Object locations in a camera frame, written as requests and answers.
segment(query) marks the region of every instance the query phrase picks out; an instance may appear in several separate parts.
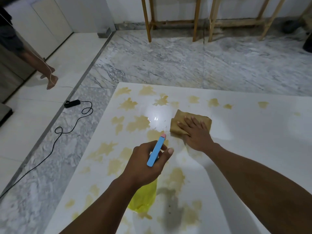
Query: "right hand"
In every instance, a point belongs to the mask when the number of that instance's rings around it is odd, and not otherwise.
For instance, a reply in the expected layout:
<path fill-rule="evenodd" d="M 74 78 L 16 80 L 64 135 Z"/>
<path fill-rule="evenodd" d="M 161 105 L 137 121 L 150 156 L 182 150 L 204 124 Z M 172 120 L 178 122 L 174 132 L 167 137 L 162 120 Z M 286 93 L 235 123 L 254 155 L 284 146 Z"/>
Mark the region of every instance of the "right hand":
<path fill-rule="evenodd" d="M 189 134 L 184 134 L 183 140 L 192 149 L 208 153 L 218 145 L 213 142 L 203 121 L 199 122 L 194 117 L 191 117 L 191 119 L 184 117 L 184 121 L 187 125 L 184 125 L 181 122 L 178 122 L 177 125 Z"/>

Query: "white wall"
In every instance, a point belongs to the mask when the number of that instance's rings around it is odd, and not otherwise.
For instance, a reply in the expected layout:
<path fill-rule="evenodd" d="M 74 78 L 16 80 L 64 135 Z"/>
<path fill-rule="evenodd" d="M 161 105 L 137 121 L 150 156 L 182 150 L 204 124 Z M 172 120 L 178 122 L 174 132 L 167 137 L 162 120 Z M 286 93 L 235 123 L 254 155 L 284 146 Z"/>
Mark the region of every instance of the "white wall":
<path fill-rule="evenodd" d="M 99 33 L 105 27 L 116 30 L 106 0 L 55 1 L 76 33 Z"/>
<path fill-rule="evenodd" d="M 114 23 L 144 22 L 141 0 L 106 0 Z M 146 1 L 150 20 L 149 0 Z M 311 0 L 286 0 L 278 17 L 298 16 Z M 264 0 L 222 0 L 218 19 L 253 18 Z M 156 20 L 193 19 L 196 0 L 154 0 Z M 279 0 L 270 0 L 264 17 L 272 15 Z M 208 18 L 212 0 L 202 0 L 200 19 Z"/>

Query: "folded cloth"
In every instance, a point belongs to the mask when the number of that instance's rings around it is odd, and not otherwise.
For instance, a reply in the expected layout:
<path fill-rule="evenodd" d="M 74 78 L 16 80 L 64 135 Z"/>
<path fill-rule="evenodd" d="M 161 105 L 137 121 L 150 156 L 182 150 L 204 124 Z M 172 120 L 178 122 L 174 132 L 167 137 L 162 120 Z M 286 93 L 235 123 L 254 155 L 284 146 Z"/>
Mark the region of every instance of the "folded cloth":
<path fill-rule="evenodd" d="M 190 118 L 193 116 L 195 117 L 199 122 L 203 121 L 208 129 L 210 131 L 211 123 L 212 120 L 209 117 L 206 116 L 201 116 L 201 115 L 196 115 L 188 112 L 182 112 L 181 110 L 177 110 L 177 113 L 175 114 L 174 118 L 171 119 L 171 124 L 170 124 L 170 132 L 176 133 L 176 134 L 188 134 L 186 131 L 182 130 L 178 125 L 177 122 L 181 122 L 184 125 L 187 125 L 186 122 L 184 121 L 184 116 L 187 118 Z"/>

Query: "left hand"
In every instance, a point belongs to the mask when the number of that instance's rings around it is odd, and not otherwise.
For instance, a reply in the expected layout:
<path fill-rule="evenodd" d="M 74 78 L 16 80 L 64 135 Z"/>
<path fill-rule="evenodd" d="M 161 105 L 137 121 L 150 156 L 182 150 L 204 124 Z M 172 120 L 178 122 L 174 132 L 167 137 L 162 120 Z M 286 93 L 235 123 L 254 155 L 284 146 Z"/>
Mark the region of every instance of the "left hand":
<path fill-rule="evenodd" d="M 168 149 L 166 145 L 162 145 L 159 152 L 159 158 L 155 161 L 152 167 L 147 165 L 149 155 L 154 149 L 157 140 L 143 143 L 133 149 L 132 155 L 128 161 L 126 168 L 121 176 L 125 177 L 137 189 L 141 186 L 147 185 L 161 174 L 165 163 L 169 160 L 174 152 L 173 148 Z"/>

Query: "forearm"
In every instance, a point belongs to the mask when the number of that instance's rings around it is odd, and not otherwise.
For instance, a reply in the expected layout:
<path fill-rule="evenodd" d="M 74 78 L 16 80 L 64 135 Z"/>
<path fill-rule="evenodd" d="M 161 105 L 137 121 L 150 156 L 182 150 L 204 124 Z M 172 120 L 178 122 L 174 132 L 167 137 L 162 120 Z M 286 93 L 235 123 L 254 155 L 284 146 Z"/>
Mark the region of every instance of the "forearm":
<path fill-rule="evenodd" d="M 136 190 L 126 177 L 120 176 L 61 234 L 115 233 Z"/>
<path fill-rule="evenodd" d="M 301 186 L 220 145 L 205 153 L 244 204 L 272 234 L 312 232 L 312 196 Z"/>

